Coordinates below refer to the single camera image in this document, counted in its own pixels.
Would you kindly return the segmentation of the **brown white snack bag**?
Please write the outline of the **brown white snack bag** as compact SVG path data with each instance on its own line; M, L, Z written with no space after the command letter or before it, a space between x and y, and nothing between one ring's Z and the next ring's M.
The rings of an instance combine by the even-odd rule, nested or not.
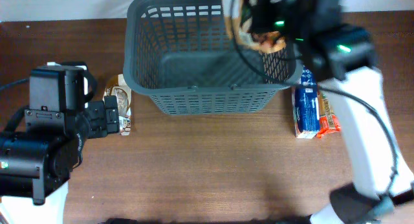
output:
M114 95L117 99L120 134L122 136L128 136L131 132L131 91L124 75L118 74L109 79L103 93L103 96Z

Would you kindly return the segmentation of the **orange white food pouch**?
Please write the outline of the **orange white food pouch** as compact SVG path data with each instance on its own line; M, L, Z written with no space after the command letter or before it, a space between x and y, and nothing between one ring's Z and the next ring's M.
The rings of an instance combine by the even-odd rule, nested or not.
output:
M221 0L227 36L236 43L259 52L273 53L286 47L283 34L254 34L250 31L250 0Z

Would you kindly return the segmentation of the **blue box package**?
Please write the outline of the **blue box package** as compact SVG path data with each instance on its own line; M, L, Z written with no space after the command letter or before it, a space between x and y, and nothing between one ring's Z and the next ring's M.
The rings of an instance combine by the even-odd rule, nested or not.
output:
M320 130L317 88L292 88L295 135L298 139L312 139Z

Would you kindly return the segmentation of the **grey plastic basket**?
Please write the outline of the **grey plastic basket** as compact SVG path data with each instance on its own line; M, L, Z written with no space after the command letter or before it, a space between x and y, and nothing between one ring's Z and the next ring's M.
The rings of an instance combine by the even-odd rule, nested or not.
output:
M259 111L300 79L294 53L235 50L221 0L134 0L127 10L124 79L169 115Z

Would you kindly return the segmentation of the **orange spaghetti packet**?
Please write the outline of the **orange spaghetti packet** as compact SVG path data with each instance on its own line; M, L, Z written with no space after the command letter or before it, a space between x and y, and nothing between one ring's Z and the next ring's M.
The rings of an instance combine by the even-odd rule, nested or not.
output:
M334 110L331 107L327 97L318 91L318 105L319 105L319 121L320 130L316 134L317 138L322 138L325 135L336 133L341 131L341 126L338 118L334 114Z

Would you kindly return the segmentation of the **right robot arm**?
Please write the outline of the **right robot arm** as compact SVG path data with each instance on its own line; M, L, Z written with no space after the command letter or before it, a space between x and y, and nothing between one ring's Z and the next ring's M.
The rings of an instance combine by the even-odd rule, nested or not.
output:
M342 21L339 0L257 0L253 33L276 31L296 41L342 125L352 183L330 193L329 204L292 223L374 223L413 201L413 172L389 120L383 77L368 31Z

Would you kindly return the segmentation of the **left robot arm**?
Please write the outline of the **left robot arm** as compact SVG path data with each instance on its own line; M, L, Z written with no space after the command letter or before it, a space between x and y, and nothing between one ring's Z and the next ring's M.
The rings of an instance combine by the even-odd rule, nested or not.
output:
M120 131L117 100L93 99L85 64L41 66L28 81L28 105L1 132L1 222L62 223L86 141Z

